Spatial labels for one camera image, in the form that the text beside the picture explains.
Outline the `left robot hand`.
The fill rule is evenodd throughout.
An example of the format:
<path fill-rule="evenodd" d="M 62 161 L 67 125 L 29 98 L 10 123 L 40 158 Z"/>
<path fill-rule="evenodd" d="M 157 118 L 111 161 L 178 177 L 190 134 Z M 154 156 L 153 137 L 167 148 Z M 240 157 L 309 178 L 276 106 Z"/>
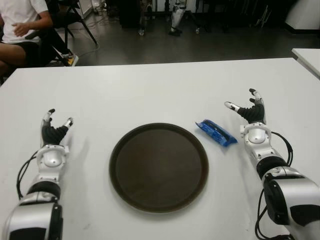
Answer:
<path fill-rule="evenodd" d="M 59 145 L 63 138 L 66 136 L 67 132 L 74 124 L 72 117 L 69 117 L 66 122 L 58 128 L 51 125 L 52 114 L 56 110 L 54 108 L 48 110 L 41 120 L 40 126 L 40 146 L 46 145 Z"/>

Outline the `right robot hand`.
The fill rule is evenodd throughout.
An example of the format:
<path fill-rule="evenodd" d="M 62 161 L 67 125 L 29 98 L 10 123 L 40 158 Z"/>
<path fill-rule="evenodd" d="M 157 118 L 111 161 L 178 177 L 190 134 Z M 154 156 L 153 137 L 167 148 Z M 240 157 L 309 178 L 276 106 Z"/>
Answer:
<path fill-rule="evenodd" d="M 253 95 L 253 98 L 250 98 L 249 101 L 253 103 L 251 107 L 240 107 L 230 101 L 226 101 L 224 106 L 228 109 L 236 112 L 242 118 L 244 118 L 249 124 L 253 123 L 266 123 L 265 117 L 265 105 L 262 96 L 260 93 L 250 88 L 249 92 Z"/>

